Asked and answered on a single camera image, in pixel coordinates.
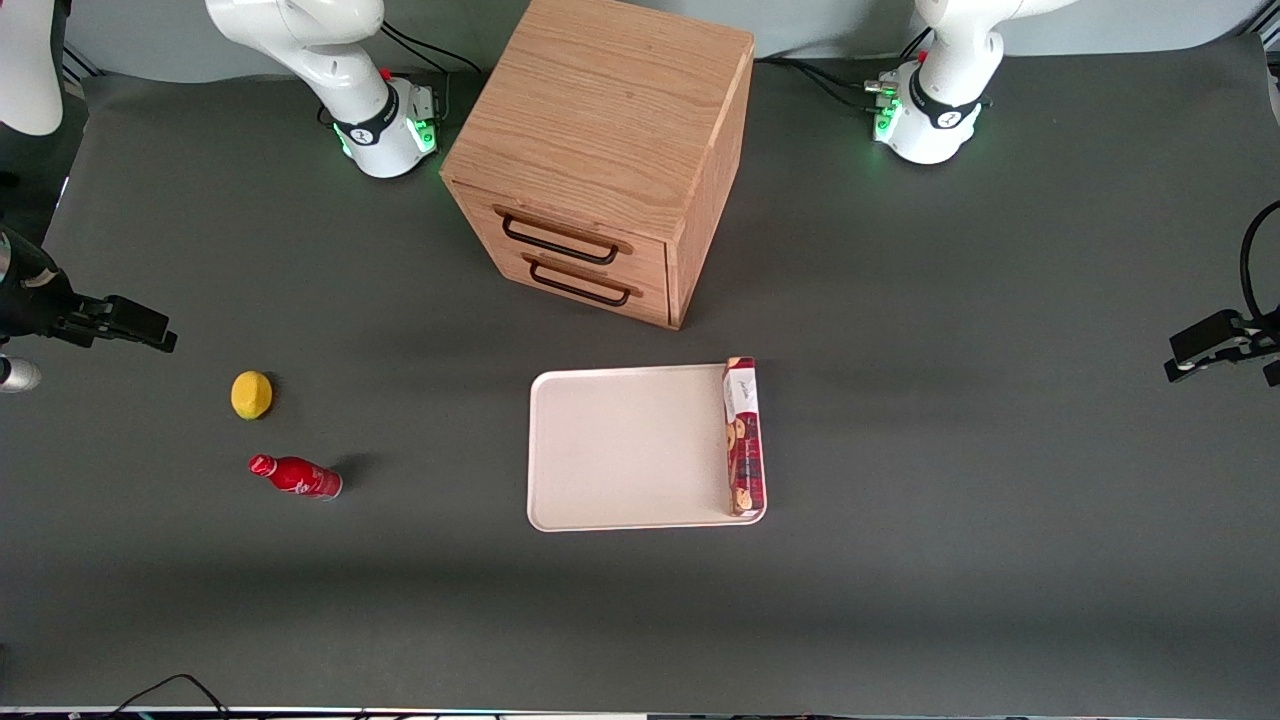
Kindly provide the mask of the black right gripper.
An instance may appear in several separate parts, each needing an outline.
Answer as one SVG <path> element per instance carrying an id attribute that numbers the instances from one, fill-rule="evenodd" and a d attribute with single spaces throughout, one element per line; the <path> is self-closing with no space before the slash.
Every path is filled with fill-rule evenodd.
<path id="1" fill-rule="evenodd" d="M 3 343 L 36 334 L 82 348 L 96 340 L 123 340 L 163 354 L 177 348 L 178 336 L 168 329 L 166 315 L 118 295 L 79 296 L 76 307 L 65 272 L 42 247 L 6 227 L 1 246 Z"/>

